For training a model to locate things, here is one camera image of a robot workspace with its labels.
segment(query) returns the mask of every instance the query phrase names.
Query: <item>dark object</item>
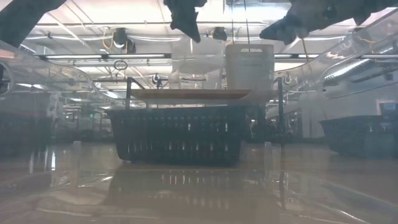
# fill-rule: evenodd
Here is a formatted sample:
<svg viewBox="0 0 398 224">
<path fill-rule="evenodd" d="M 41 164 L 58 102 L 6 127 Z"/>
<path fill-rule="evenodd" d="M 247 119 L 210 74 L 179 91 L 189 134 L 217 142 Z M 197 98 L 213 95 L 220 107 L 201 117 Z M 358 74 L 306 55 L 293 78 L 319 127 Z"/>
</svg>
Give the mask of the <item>dark object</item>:
<svg viewBox="0 0 398 224">
<path fill-rule="evenodd" d="M 171 29 L 179 29 L 195 42 L 200 42 L 197 25 L 198 13 L 195 7 L 203 7 L 207 0 L 164 0 L 163 3 L 172 13 Z"/>
<path fill-rule="evenodd" d="M 113 41 L 117 48 L 125 47 L 127 41 L 126 28 L 117 28 L 113 34 Z"/>
<path fill-rule="evenodd" d="M 152 77 L 152 83 L 156 85 L 157 89 L 163 86 L 162 79 L 157 74 Z"/>
<path fill-rule="evenodd" d="M 394 74 L 392 74 L 392 73 L 386 73 L 386 74 L 384 74 L 384 79 L 385 79 L 386 81 L 394 81 Z"/>
<path fill-rule="evenodd" d="M 330 149 L 339 154 L 395 156 L 397 119 L 393 116 L 353 116 L 320 123 Z"/>
<path fill-rule="evenodd" d="M 131 99 L 131 84 L 133 82 L 133 77 L 127 77 L 127 90 L 126 90 L 126 110 L 130 109 L 130 99 Z"/>
<path fill-rule="evenodd" d="M 353 18 L 357 25 L 371 13 L 398 3 L 398 0 L 333 1 L 291 0 L 292 7 L 286 16 L 264 29 L 260 38 L 280 40 L 291 44 L 297 37 L 306 38 L 310 32 Z"/>
<path fill-rule="evenodd" d="M 0 112 L 0 156 L 45 150 L 52 133 L 47 117 L 49 94 L 16 93 L 2 100 Z"/>
<path fill-rule="evenodd" d="M 277 81 L 278 81 L 279 131 L 281 136 L 283 136 L 285 134 L 283 80 L 281 77 L 279 77 L 277 78 Z"/>
<path fill-rule="evenodd" d="M 0 40 L 18 48 L 46 12 L 66 0 L 13 0 L 0 12 Z M 4 68 L 0 65 L 0 88 Z"/>
<path fill-rule="evenodd" d="M 126 161 L 233 165 L 244 138 L 245 107 L 107 111 Z"/>
<path fill-rule="evenodd" d="M 213 38 L 216 40 L 226 41 L 227 35 L 224 27 L 216 27 L 214 29 Z"/>
<path fill-rule="evenodd" d="M 328 20 L 336 19 L 337 17 L 337 10 L 335 5 L 328 5 L 325 12 L 323 13 L 323 17 Z"/>
<path fill-rule="evenodd" d="M 128 68 L 128 66 L 129 65 L 127 64 L 127 62 L 125 62 L 123 60 L 117 60 L 113 64 L 114 69 L 116 69 L 118 71 L 126 70 Z"/>
</svg>

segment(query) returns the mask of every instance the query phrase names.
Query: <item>reflective floor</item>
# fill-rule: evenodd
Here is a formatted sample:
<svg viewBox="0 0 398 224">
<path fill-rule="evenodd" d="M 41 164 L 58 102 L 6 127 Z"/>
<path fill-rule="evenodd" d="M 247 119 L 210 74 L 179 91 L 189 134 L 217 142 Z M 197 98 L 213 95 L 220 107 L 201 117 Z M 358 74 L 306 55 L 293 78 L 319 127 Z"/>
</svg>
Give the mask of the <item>reflective floor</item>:
<svg viewBox="0 0 398 224">
<path fill-rule="evenodd" d="M 234 167 L 130 164 L 111 143 L 0 158 L 0 223 L 397 223 L 398 161 L 244 145 Z"/>
</svg>

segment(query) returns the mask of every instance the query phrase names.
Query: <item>hanging cable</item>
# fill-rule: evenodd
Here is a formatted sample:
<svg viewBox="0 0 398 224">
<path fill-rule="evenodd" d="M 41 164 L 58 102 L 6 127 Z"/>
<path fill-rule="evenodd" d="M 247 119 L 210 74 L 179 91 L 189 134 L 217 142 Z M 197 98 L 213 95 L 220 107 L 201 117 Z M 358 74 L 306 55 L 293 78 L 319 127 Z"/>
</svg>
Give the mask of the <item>hanging cable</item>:
<svg viewBox="0 0 398 224">
<path fill-rule="evenodd" d="M 113 47 L 113 37 L 114 37 L 114 32 L 112 33 L 111 46 L 109 46 L 109 47 L 105 44 L 105 38 L 102 39 L 102 44 L 104 45 L 104 47 L 106 49 L 110 49 Z"/>
<path fill-rule="evenodd" d="M 301 39 L 301 40 L 303 42 L 303 48 L 304 48 L 305 57 L 307 58 L 307 62 L 309 62 L 310 61 L 310 57 L 308 56 L 307 48 L 305 46 L 305 41 L 304 41 L 304 39 Z"/>
<path fill-rule="evenodd" d="M 231 15 L 232 15 L 232 44 L 235 44 L 235 31 L 234 31 L 234 1 L 231 2 Z"/>
<path fill-rule="evenodd" d="M 248 32 L 248 44 L 250 45 L 249 21 L 248 21 L 248 11 L 246 9 L 246 0 L 244 0 L 243 3 L 244 3 L 244 13 L 246 14 L 246 30 Z"/>
</svg>

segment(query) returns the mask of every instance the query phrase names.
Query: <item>wooden board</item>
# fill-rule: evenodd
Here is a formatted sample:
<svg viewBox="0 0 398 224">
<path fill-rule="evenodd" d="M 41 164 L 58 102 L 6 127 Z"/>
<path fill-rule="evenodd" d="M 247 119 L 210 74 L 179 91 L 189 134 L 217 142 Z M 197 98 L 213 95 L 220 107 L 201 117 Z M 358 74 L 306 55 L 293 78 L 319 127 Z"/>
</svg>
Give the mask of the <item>wooden board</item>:
<svg viewBox="0 0 398 224">
<path fill-rule="evenodd" d="M 138 100 L 239 100 L 248 96 L 251 90 L 131 90 Z"/>
</svg>

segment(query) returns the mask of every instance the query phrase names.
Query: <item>dark plastic bin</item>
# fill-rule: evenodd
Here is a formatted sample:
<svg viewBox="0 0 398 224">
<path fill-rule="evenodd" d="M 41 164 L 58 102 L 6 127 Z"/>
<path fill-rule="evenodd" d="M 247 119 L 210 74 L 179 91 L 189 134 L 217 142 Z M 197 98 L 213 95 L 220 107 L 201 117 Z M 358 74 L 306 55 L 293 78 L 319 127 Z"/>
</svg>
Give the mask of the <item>dark plastic bin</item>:
<svg viewBox="0 0 398 224">
<path fill-rule="evenodd" d="M 231 165 L 244 138 L 245 107 L 108 111 L 125 161 Z"/>
<path fill-rule="evenodd" d="M 0 113 L 0 117 L 0 156 L 42 151 L 49 143 L 49 118 L 9 113 Z"/>
<path fill-rule="evenodd" d="M 387 116 L 352 116 L 321 121 L 331 150 L 348 156 L 394 157 L 396 120 Z"/>
</svg>

